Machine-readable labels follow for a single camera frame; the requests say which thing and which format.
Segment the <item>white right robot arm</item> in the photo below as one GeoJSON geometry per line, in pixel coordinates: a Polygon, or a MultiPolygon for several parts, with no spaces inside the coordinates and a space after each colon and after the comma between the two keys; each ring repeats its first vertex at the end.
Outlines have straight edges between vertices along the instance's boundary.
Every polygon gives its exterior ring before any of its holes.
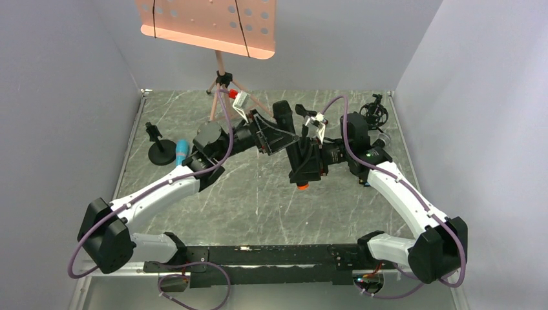
{"type": "Polygon", "coordinates": [[[458,272],[457,281],[446,284],[461,285],[467,266],[467,224],[460,217],[449,218],[408,182],[384,149],[388,138],[371,141],[368,117],[359,112],[344,114],[340,118],[341,138],[328,139],[324,135],[328,121],[322,112],[302,105],[296,105],[294,111],[304,123],[299,142],[288,149],[290,182],[305,189],[327,175],[330,165],[347,163],[359,184],[381,194],[413,235],[406,239],[385,232],[370,233],[361,238],[366,255],[407,266],[424,284],[445,282],[458,272]]]}

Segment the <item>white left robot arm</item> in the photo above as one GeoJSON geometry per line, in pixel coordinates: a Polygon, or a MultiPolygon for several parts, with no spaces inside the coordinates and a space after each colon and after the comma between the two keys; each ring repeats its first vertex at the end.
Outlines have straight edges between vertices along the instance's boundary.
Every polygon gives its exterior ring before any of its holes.
{"type": "Polygon", "coordinates": [[[110,203],[98,198],[87,207],[78,233],[79,246],[104,274],[128,262],[182,265],[187,246],[172,232],[139,234],[135,230],[177,201],[197,194],[219,179],[228,157],[256,147],[268,155],[294,146],[298,140],[293,113],[285,101],[275,104],[273,121],[256,110],[236,127],[224,130],[210,121],[199,126],[193,150],[182,164],[154,183],[110,203]]]}

